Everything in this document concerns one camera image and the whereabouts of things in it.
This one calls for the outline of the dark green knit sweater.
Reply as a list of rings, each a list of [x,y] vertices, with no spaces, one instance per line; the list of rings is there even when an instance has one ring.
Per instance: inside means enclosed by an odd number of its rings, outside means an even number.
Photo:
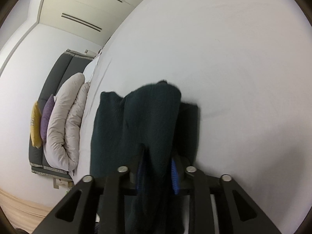
[[[113,174],[139,160],[137,196],[127,233],[183,233],[182,200],[172,185],[172,160],[194,155],[195,105],[182,103],[180,90],[166,81],[125,97],[102,92],[91,137],[90,173]]]

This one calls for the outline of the folded beige duvet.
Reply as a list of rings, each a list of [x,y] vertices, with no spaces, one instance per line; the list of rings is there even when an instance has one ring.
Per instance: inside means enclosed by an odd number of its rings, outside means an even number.
[[[85,76],[78,72],[66,80],[56,94],[43,148],[52,168],[72,172],[78,166],[80,126],[89,88]]]

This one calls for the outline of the yellow cushion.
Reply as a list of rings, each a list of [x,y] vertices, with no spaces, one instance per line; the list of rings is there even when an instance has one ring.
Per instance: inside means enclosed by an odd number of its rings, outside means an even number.
[[[41,112],[39,109],[38,101],[33,105],[31,112],[31,123],[30,123],[30,138],[33,147],[40,148],[42,146],[42,139],[40,135],[40,124],[41,124]]]

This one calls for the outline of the purple cushion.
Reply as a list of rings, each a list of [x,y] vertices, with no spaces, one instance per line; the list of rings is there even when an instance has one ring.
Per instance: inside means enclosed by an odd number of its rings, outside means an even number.
[[[55,99],[54,99],[54,95],[52,94],[47,100],[47,102],[45,103],[45,106],[42,112],[42,117],[41,117],[40,136],[41,136],[43,144],[45,144],[47,141],[48,124],[49,124],[49,120],[50,120],[54,105],[55,105]]]

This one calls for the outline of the white pillow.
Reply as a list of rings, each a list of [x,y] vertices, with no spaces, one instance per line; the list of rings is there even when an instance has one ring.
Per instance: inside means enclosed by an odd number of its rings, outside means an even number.
[[[84,69],[83,75],[85,76],[85,83],[91,82],[94,75],[94,71],[98,65],[98,60],[100,56],[95,57]]]

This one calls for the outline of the dark grey upholstered headboard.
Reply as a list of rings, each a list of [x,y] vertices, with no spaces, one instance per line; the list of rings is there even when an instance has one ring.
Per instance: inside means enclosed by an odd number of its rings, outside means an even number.
[[[92,56],[82,54],[73,50],[66,50],[53,65],[38,98],[38,108],[44,119],[43,124],[48,125],[47,116],[56,102],[56,94],[62,84],[72,75],[83,72],[86,66],[94,59]],[[43,146],[34,147],[29,141],[28,160],[31,171],[42,176],[51,176],[56,179],[71,181],[67,171],[53,168],[45,158]]]

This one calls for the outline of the white bed with sheet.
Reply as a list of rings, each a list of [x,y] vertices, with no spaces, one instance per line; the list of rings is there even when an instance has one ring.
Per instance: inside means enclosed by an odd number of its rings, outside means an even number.
[[[196,165],[229,174],[282,233],[311,208],[311,26],[294,0],[144,0],[104,46],[80,138],[89,173],[100,93],[161,80],[200,109]]]

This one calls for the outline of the cream built-in wardrobe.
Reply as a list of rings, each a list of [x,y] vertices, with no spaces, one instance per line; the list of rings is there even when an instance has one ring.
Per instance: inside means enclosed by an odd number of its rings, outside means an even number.
[[[143,0],[43,0],[39,22],[104,46]]]

